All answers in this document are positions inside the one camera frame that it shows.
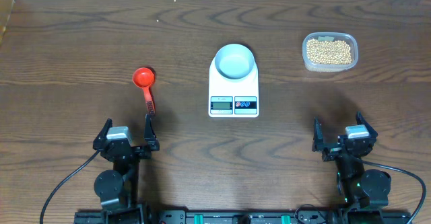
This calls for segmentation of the red plastic measuring scoop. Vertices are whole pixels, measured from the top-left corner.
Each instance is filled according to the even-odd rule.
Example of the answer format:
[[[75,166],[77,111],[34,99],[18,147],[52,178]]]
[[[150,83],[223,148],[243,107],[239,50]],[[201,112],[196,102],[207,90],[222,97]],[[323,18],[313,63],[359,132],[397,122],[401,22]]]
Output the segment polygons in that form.
[[[147,67],[141,67],[135,70],[133,73],[132,80],[134,84],[141,88],[143,91],[145,105],[147,106],[147,111],[150,115],[156,113],[154,106],[154,101],[151,93],[151,87],[155,83],[156,77],[154,72]]]

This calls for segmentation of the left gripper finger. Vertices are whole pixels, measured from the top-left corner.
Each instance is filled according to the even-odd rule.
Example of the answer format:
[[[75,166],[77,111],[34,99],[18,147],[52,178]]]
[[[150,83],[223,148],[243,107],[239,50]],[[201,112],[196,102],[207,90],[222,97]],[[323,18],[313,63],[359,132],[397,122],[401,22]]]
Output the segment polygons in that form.
[[[150,147],[158,146],[158,139],[152,128],[152,118],[149,114],[145,115],[144,140]]]
[[[102,127],[102,130],[98,133],[93,141],[94,150],[103,150],[107,144],[107,134],[109,129],[112,127],[112,120],[108,118]]]

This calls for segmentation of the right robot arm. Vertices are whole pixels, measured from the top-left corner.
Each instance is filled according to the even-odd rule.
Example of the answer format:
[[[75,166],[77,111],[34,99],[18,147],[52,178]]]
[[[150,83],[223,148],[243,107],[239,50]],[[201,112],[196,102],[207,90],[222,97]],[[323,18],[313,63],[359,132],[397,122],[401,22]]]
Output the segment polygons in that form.
[[[320,152],[323,161],[335,162],[337,189],[345,198],[344,207],[329,211],[328,223],[382,223],[381,209],[389,204],[391,176],[376,169],[365,170],[361,160],[372,151],[378,133],[360,112],[356,122],[345,128],[336,143],[327,143],[321,123],[317,119],[313,122],[312,151]]]

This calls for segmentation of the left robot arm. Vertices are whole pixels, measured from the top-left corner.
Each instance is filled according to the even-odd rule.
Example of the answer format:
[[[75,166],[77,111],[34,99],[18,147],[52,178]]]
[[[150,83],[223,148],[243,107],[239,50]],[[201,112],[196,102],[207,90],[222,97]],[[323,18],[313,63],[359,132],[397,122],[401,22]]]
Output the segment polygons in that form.
[[[132,146],[129,128],[113,127],[112,120],[107,119],[93,141],[93,149],[113,163],[111,170],[102,172],[94,181],[94,192],[102,206],[103,223],[158,222],[148,204],[137,202],[139,163],[150,159],[152,152],[160,149],[149,114],[145,116],[143,138],[144,145]]]

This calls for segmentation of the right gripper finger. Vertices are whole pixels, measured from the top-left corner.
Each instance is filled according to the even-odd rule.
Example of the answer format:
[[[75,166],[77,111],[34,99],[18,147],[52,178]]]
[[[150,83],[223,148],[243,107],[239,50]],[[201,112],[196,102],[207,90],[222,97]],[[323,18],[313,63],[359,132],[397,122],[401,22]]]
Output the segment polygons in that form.
[[[364,125],[366,130],[369,132],[372,138],[377,138],[378,133],[370,126],[370,124],[364,119],[360,111],[356,112],[356,122],[358,125]]]
[[[314,136],[312,141],[312,151],[322,151],[325,146],[325,140],[321,129],[321,123],[319,122],[318,118],[314,119],[313,127]]]

